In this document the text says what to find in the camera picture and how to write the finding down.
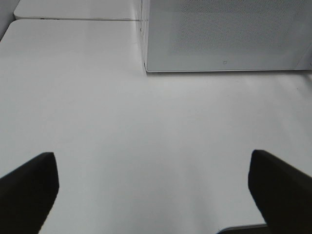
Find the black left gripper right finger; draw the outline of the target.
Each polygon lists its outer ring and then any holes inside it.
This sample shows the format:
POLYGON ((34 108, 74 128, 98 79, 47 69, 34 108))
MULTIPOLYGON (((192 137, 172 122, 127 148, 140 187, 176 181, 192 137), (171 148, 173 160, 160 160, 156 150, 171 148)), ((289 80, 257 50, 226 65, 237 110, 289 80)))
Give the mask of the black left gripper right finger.
POLYGON ((254 150, 248 188, 273 234, 312 232, 312 178, 264 150, 254 150))

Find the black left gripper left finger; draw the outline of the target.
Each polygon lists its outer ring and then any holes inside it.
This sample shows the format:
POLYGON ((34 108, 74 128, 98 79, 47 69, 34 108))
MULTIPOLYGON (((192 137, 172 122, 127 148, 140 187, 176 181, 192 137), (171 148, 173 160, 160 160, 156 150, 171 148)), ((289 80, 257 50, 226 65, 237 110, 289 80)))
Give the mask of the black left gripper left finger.
POLYGON ((59 192, 54 153, 42 153, 0 179, 0 232, 37 234, 59 192))

